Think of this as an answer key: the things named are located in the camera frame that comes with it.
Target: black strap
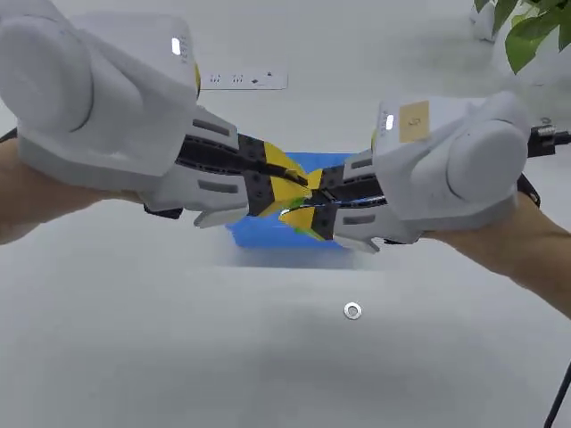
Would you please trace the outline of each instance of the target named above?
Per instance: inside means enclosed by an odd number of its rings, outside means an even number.
[[[534,204],[537,205],[537,208],[541,206],[542,198],[539,196],[535,190],[535,187],[529,182],[524,174],[522,174],[517,181],[517,191],[525,194],[529,199],[531,199]]]

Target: blue object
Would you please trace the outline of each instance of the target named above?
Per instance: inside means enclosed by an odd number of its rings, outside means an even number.
[[[302,168],[311,172],[315,169],[342,165],[352,153],[288,153]],[[318,241],[311,236],[295,232],[279,221],[279,213],[265,218],[246,217],[227,225],[234,241],[245,248],[343,248],[333,241]]]

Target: forearm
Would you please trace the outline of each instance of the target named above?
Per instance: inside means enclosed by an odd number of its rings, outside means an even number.
[[[24,165],[16,139],[0,144],[0,244],[116,194],[64,185]]]
[[[536,293],[571,318],[571,234],[523,194],[511,218],[476,231],[427,234]]]

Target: metal washer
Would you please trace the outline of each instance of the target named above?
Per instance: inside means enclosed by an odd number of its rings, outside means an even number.
[[[360,305],[354,301],[347,303],[343,309],[343,312],[345,316],[351,321],[359,319],[361,315],[363,315],[363,309],[361,309]]]

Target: black cable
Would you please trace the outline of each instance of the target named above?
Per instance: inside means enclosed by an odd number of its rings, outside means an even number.
[[[565,376],[563,376],[563,381],[561,381],[561,386],[559,386],[559,391],[557,391],[557,395],[551,405],[550,413],[547,415],[547,419],[545,419],[545,425],[543,428],[551,428],[553,426],[553,422],[555,422],[555,418],[557,417],[557,414],[561,409],[561,405],[563,404],[563,400],[569,390],[569,385],[571,385],[571,363],[569,363]]]

